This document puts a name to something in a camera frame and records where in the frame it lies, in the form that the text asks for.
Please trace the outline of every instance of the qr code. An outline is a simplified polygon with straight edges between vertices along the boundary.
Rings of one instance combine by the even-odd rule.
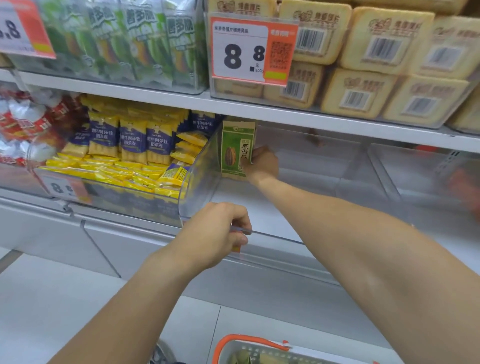
[[[287,70],[288,61],[293,52],[293,45],[289,43],[273,42],[270,53],[270,68],[274,70]]]

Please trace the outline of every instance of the price tag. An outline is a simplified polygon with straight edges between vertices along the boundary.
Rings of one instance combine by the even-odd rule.
[[[0,52],[57,57],[33,1],[0,0]]]
[[[36,170],[36,174],[52,196],[67,201],[91,204],[90,196],[81,179],[63,177],[44,170]]]
[[[298,25],[210,18],[212,77],[287,86]]]

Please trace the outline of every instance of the orange basket handle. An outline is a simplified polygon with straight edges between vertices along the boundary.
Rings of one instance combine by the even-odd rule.
[[[215,352],[213,354],[212,364],[218,364],[218,360],[220,359],[220,353],[222,352],[223,348],[225,347],[225,345],[227,345],[230,341],[233,341],[233,340],[254,342],[257,344],[270,346],[272,348],[279,349],[284,352],[287,352],[290,350],[288,346],[275,344],[274,342],[271,342],[267,339],[258,338],[256,336],[232,334],[232,335],[225,336],[222,340],[218,342],[215,348]]]

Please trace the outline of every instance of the person's left arm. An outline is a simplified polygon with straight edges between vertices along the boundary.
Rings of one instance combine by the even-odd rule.
[[[49,364],[147,363],[173,307],[190,281],[214,267],[252,230],[247,210],[208,204],[140,270]]]

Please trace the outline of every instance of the hand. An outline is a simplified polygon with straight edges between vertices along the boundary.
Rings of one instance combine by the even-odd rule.
[[[197,275],[220,263],[234,246],[248,243],[243,232],[230,231],[232,226],[252,230],[247,209],[228,202],[210,202],[185,223],[168,247]]]
[[[278,158],[268,146],[253,151],[251,164],[247,159],[240,159],[240,162],[248,180],[256,187],[265,180],[278,178]]]

